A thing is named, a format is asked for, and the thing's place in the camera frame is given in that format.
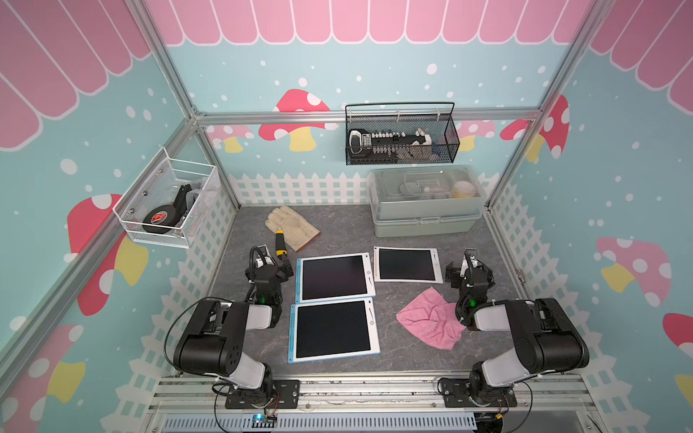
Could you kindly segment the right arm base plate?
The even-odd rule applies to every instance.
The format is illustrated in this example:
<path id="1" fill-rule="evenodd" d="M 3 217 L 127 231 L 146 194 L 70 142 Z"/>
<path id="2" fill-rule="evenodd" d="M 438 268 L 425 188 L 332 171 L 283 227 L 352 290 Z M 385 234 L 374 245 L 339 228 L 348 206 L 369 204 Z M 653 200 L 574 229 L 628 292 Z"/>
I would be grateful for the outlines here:
<path id="1" fill-rule="evenodd" d="M 446 408 L 510 409 L 517 406 L 512 387 L 491 387 L 482 380 L 443 377 L 437 390 Z"/>

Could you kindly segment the blue front drawing tablet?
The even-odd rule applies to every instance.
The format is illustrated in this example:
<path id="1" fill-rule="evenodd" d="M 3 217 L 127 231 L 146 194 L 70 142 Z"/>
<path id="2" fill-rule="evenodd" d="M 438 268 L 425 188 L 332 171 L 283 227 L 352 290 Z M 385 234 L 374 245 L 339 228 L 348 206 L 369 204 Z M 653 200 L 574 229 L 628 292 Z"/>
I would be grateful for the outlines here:
<path id="1" fill-rule="evenodd" d="M 290 364 L 381 352 L 371 297 L 292 305 Z"/>

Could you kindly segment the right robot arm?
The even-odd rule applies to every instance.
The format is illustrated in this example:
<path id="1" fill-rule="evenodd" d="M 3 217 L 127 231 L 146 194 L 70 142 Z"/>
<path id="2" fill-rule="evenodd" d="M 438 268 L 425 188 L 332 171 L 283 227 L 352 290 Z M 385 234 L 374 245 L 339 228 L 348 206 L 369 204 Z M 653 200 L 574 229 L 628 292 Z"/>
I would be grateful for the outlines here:
<path id="1" fill-rule="evenodd" d="M 464 252 L 462 265 L 449 263 L 444 280 L 458 290 L 455 315 L 467 330 L 508 332 L 513 347 L 474 364 L 467 379 L 441 378 L 439 393 L 448 408 L 517 405 L 514 386 L 545 373 L 566 373 L 589 363 L 588 346 L 561 305 L 552 298 L 491 301 L 493 271 L 475 249 Z"/>

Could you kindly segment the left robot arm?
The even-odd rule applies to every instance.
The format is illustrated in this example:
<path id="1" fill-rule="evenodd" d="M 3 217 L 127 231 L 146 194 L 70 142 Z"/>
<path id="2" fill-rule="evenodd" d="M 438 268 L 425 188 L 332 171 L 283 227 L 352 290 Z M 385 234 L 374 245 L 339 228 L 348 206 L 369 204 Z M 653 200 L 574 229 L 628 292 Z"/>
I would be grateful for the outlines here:
<path id="1" fill-rule="evenodd" d="M 241 301 L 204 297 L 186 308 L 171 323 L 191 315 L 168 353 L 169 329 L 164 337 L 164 357 L 176 371 L 218 379 L 229 390 L 221 393 L 227 407 L 267 409 L 280 405 L 280 387 L 268 364 L 244 352 L 248 330 L 275 328 L 283 311 L 282 284 L 293 276 L 283 234 L 275 237 L 275 252 L 265 246 L 251 248 L 245 277 L 250 284 Z"/>

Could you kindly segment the pink cleaning cloth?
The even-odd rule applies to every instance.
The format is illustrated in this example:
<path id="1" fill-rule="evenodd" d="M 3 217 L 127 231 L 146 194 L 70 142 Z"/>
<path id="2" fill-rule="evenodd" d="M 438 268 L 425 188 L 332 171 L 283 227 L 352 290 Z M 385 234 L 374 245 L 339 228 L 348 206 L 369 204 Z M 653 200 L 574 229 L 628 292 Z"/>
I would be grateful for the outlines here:
<path id="1" fill-rule="evenodd" d="M 466 330 L 457 319 L 456 304 L 447 302 L 433 287 L 419 294 L 396 318 L 414 337 L 441 350 L 452 350 Z"/>

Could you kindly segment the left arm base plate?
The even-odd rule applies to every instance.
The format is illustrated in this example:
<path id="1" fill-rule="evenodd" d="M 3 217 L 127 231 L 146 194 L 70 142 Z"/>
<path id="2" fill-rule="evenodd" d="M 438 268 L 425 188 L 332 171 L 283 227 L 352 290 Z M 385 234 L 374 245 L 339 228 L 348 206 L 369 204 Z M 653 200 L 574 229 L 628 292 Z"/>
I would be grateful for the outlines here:
<path id="1" fill-rule="evenodd" d="M 300 395 L 299 380 L 272 380 L 255 390 L 232 390 L 226 398 L 228 410 L 296 409 Z"/>

